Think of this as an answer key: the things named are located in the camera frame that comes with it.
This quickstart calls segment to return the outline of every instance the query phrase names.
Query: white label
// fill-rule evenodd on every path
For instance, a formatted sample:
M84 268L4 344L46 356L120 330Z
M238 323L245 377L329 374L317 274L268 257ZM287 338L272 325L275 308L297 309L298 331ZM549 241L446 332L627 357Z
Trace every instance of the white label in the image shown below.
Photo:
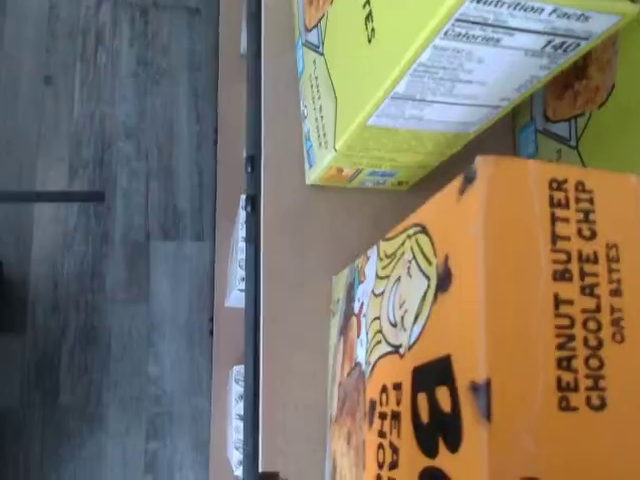
M473 132L620 18L547 3L467 0L368 125Z

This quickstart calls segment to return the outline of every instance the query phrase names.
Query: gray wood floor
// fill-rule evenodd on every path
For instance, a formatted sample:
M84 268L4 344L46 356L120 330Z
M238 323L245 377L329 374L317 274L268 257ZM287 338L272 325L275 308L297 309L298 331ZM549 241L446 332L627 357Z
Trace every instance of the gray wood floor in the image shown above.
M208 478L210 3L0 0L0 188L107 194L0 206L2 479Z

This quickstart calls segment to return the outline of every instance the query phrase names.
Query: snack box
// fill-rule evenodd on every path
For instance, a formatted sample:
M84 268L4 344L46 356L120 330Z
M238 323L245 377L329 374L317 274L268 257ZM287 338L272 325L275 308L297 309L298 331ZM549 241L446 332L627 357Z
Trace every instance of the snack box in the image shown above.
M242 477L244 435L244 365L236 365L229 372L227 398L227 457L231 470Z
M480 158L334 277L326 478L640 478L639 195Z
M233 226L231 249L229 252L229 267L227 269L227 295L225 307L244 308L244 290L246 283L246 236L247 213L244 210L245 196L240 196L240 206Z
M406 189L638 12L629 0L294 0L306 181Z
M640 17L516 110L524 157L640 173Z

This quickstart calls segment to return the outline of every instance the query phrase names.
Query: table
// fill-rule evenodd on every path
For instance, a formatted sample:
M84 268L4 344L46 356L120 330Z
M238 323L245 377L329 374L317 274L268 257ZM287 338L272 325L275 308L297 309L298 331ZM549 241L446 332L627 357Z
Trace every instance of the table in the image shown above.
M514 152L505 118L409 192L304 184L291 2L264 0L262 470L324 475L331 278L478 153Z

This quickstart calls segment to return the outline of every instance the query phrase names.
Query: product packaging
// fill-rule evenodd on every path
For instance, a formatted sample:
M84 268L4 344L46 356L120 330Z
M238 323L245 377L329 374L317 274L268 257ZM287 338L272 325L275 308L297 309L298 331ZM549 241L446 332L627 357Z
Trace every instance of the product packaging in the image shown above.
M227 400L227 457L233 474L242 477L244 437L244 365L236 365L229 373Z
M480 158L335 276L326 478L640 478L639 195Z
M640 17L516 110L518 154L640 173Z
M246 217L244 210L245 196L240 197L238 215L231 237L231 252L229 253L229 269L227 271L227 297L225 306L244 308L244 289L246 281L245 261L246 246Z
M637 11L628 0L294 0L307 183L408 188Z

